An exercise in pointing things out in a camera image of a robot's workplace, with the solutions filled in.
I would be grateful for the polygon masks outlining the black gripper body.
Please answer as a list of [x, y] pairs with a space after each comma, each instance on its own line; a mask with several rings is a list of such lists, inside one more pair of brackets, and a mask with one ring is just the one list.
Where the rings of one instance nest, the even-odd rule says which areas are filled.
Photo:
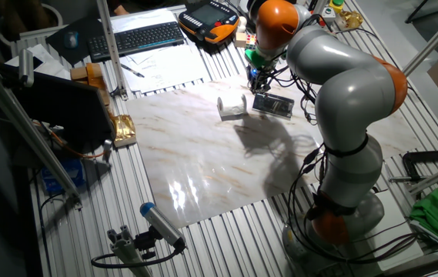
[[272, 67], [255, 68], [252, 65], [246, 67], [249, 88], [269, 88], [270, 79], [275, 69]]

